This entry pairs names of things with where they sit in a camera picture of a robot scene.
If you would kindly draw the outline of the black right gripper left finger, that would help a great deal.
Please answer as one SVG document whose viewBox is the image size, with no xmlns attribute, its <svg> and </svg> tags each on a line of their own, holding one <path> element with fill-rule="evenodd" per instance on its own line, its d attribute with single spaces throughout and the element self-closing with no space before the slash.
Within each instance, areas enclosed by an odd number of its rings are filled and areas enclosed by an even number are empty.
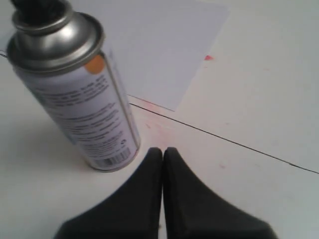
<svg viewBox="0 0 319 239">
<path fill-rule="evenodd" d="M 64 222 L 57 239 L 156 239 L 162 194 L 162 151 L 152 147 L 110 197 Z"/>
</svg>

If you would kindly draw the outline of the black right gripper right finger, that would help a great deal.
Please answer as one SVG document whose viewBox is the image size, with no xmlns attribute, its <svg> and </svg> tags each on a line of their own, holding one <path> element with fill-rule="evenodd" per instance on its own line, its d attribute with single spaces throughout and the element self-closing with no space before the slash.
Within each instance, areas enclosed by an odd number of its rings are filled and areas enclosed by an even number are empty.
<svg viewBox="0 0 319 239">
<path fill-rule="evenodd" d="M 275 239 L 271 226 L 228 203 L 188 167 L 178 150 L 163 156 L 163 203 L 169 239 Z"/>
</svg>

